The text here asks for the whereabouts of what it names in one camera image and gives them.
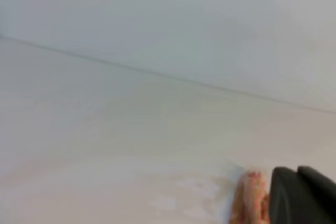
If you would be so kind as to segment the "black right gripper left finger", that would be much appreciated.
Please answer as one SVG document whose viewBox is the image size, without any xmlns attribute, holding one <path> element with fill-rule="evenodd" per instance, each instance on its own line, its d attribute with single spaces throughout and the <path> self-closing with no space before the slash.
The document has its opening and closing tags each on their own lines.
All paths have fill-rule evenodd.
<svg viewBox="0 0 336 224">
<path fill-rule="evenodd" d="M 273 224 L 320 223 L 320 207 L 307 184 L 285 167 L 272 172 L 268 213 Z"/>
</svg>

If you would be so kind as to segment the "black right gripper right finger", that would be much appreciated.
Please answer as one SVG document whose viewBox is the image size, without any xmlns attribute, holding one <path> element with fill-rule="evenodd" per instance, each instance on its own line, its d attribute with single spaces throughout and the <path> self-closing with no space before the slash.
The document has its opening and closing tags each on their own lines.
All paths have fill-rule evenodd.
<svg viewBox="0 0 336 224">
<path fill-rule="evenodd" d="M 335 182 L 309 166 L 299 166 L 297 173 L 308 184 L 318 205 L 335 223 Z"/>
</svg>

